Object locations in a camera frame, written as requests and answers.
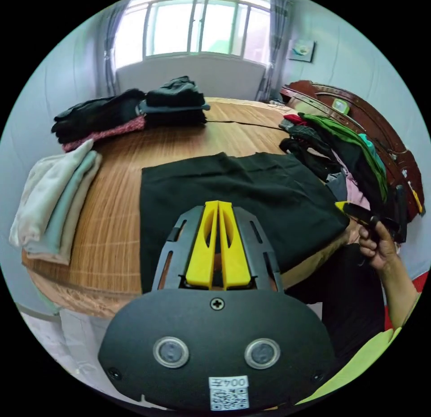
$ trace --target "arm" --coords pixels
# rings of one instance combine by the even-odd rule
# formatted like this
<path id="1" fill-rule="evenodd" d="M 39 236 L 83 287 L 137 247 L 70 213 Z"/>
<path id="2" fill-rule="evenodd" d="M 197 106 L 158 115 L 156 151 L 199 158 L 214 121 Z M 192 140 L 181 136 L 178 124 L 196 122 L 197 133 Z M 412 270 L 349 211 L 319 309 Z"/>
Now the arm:
<path id="1" fill-rule="evenodd" d="M 398 256 L 390 264 L 387 263 L 384 269 L 378 271 L 378 275 L 386 293 L 392 325 L 394 329 L 402 327 L 410 316 L 419 293 Z"/>
<path id="2" fill-rule="evenodd" d="M 394 329 L 402 327 L 409 317 L 419 293 L 416 291 L 407 269 L 396 253 L 394 241 L 385 226 L 379 221 L 375 228 L 379 236 L 378 245 L 361 228 L 359 244 L 361 252 L 370 259 L 377 271 L 386 293 L 389 317 Z"/>

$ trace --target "qr code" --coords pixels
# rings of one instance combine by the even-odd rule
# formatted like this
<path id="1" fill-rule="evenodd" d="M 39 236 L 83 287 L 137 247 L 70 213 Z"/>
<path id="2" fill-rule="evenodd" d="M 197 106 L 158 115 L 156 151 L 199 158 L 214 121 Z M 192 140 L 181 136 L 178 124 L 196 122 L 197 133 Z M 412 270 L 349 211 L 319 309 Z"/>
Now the qr code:
<path id="1" fill-rule="evenodd" d="M 233 411 L 249 408 L 248 389 L 211 389 L 212 411 Z"/>

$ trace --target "wooden bed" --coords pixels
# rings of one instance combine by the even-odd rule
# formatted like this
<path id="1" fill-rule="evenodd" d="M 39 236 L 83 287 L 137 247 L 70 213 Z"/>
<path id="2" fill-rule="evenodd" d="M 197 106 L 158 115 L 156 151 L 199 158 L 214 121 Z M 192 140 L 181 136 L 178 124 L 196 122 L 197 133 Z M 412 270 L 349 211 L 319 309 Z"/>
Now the wooden bed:
<path id="1" fill-rule="evenodd" d="M 141 294 L 141 170 L 190 157 L 226 152 L 232 156 L 268 152 L 285 155 L 279 146 L 287 133 L 278 129 L 289 107 L 254 101 L 207 98 L 206 128 L 159 128 L 112 139 L 97 147 L 101 169 L 91 186 L 77 227 L 70 266 L 31 260 L 22 263 L 39 290 L 56 304 L 88 315 L 113 317 Z M 285 274 L 285 287 L 310 275 L 345 241 L 336 239 L 322 252 Z"/>
<path id="2" fill-rule="evenodd" d="M 405 189 L 409 221 L 417 214 L 425 213 L 422 176 L 413 154 L 390 123 L 371 104 L 352 92 L 309 80 L 284 85 L 280 95 L 289 107 L 298 112 L 330 116 L 357 133 L 367 134 L 386 166 L 389 185 L 402 185 Z M 347 115 L 331 107 L 336 98 L 344 100 L 350 107 Z M 416 192 L 422 212 L 412 190 Z"/>

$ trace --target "curtain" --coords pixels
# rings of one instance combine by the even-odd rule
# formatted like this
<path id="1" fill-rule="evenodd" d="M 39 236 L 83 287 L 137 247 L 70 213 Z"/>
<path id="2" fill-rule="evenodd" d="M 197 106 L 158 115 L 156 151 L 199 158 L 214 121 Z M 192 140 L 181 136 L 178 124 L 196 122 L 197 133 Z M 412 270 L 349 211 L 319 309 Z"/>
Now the curtain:
<path id="1" fill-rule="evenodd" d="M 122 0 L 108 7 L 102 15 L 100 36 L 103 46 L 102 60 L 100 62 L 100 84 L 104 86 L 100 91 L 105 94 L 103 96 L 111 97 L 120 94 L 114 65 L 114 42 L 121 18 L 123 17 L 129 1 L 130 0 Z"/>
<path id="2" fill-rule="evenodd" d="M 271 22 L 269 33 L 269 64 L 260 82 L 256 101 L 267 101 L 273 87 L 280 47 L 289 21 L 290 2 L 287 0 L 271 0 Z"/>

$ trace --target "wooden headboard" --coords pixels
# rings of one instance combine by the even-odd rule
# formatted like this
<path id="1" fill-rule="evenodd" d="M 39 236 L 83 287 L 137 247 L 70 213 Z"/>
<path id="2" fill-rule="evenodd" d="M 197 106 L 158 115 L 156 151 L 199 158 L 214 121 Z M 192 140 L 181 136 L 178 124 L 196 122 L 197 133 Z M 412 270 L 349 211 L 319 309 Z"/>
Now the wooden headboard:
<path id="1" fill-rule="evenodd" d="M 308 80 L 284 85 L 280 94 L 287 106 L 299 112 L 329 116 L 356 133 L 365 133 L 386 166 L 389 185 L 396 187 L 401 184 L 405 188 L 409 220 L 419 213 L 412 191 L 416 192 L 423 207 L 422 177 L 418 165 L 396 131 L 372 105 L 349 91 Z M 332 108 L 336 98 L 344 100 L 350 107 L 347 115 Z"/>

